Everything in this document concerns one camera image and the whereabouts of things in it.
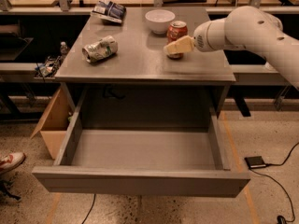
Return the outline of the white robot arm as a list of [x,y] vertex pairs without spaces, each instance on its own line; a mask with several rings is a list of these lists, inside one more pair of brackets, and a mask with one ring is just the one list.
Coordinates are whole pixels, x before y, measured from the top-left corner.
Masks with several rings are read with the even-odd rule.
[[281,21],[256,7],[234,9],[226,18],[199,25],[164,47],[166,55],[194,49],[246,50],[269,62],[288,82],[299,89],[299,41],[282,32]]

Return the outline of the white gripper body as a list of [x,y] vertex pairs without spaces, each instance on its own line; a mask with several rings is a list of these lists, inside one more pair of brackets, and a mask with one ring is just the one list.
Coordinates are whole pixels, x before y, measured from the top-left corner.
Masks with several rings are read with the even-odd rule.
[[224,19],[204,22],[194,30],[193,37],[194,45],[200,51],[224,49],[227,45]]

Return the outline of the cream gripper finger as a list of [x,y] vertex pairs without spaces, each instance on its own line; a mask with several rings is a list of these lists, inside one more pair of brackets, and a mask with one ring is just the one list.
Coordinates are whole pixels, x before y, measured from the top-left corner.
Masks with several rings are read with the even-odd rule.
[[177,53],[187,53],[194,49],[194,39],[191,36],[185,35],[176,41],[170,42],[164,46],[164,53],[166,55],[173,55]]

